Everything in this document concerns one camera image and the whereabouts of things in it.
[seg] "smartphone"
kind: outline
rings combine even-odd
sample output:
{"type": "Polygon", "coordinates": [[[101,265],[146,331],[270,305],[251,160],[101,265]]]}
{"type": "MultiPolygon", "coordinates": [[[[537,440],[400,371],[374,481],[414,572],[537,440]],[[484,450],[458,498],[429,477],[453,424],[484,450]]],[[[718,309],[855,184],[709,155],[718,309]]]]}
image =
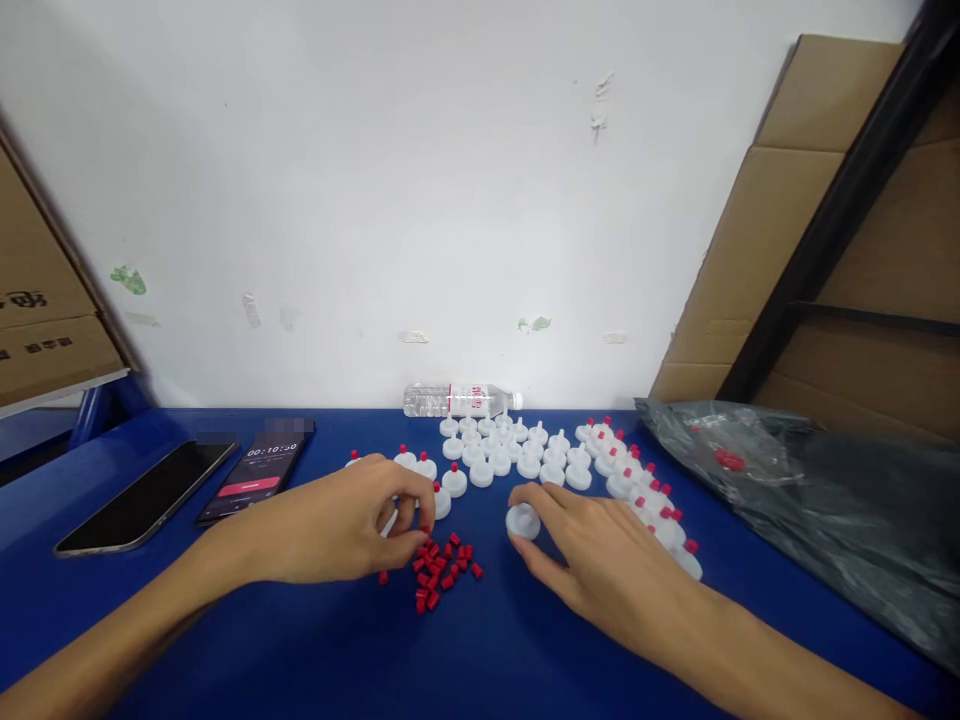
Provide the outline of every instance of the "smartphone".
{"type": "Polygon", "coordinates": [[[296,432],[258,433],[243,459],[200,512],[197,527],[209,527],[282,492],[306,438],[306,434],[296,432]]]}
{"type": "Polygon", "coordinates": [[[74,557],[140,547],[236,449],[236,443],[183,443],[61,540],[54,553],[74,557]]]}

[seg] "black metal frame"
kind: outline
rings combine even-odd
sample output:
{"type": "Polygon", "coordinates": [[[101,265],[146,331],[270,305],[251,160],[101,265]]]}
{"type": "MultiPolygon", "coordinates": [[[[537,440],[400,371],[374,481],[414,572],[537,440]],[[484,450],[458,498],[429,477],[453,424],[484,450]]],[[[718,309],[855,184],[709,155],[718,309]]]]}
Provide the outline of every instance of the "black metal frame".
{"type": "Polygon", "coordinates": [[[960,68],[960,2],[928,0],[890,79],[717,394],[750,402],[807,314],[936,332],[952,323],[818,305],[817,295],[960,68]]]}

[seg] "white wall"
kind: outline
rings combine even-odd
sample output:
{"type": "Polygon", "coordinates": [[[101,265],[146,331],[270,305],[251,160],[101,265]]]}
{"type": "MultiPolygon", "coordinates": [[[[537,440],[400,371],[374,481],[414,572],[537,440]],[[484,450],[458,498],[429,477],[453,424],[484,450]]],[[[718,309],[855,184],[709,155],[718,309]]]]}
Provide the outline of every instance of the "white wall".
{"type": "Polygon", "coordinates": [[[164,404],[609,406],[649,390],[797,35],[900,40],[919,5],[6,0],[0,108],[159,322],[124,320],[164,404]]]}

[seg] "red button on screen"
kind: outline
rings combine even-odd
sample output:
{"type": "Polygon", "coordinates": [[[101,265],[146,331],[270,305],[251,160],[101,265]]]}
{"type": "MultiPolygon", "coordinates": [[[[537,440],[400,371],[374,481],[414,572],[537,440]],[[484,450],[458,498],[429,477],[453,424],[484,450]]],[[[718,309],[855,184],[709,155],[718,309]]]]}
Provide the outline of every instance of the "red button on screen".
{"type": "Polygon", "coordinates": [[[263,480],[251,480],[248,483],[234,483],[233,485],[224,485],[217,497],[226,497],[227,495],[239,495],[245,492],[254,492],[256,490],[267,490],[280,484],[280,478],[263,478],[263,480]]]}

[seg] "water bottle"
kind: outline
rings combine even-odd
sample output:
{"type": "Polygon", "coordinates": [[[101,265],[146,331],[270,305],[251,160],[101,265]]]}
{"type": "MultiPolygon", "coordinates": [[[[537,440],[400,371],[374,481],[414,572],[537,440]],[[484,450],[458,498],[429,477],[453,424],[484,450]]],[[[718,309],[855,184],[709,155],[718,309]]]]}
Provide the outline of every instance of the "water bottle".
{"type": "Polygon", "coordinates": [[[520,393],[504,392],[494,385],[456,383],[412,383],[403,391],[403,413],[407,417],[486,417],[504,410],[523,408],[520,393]]]}

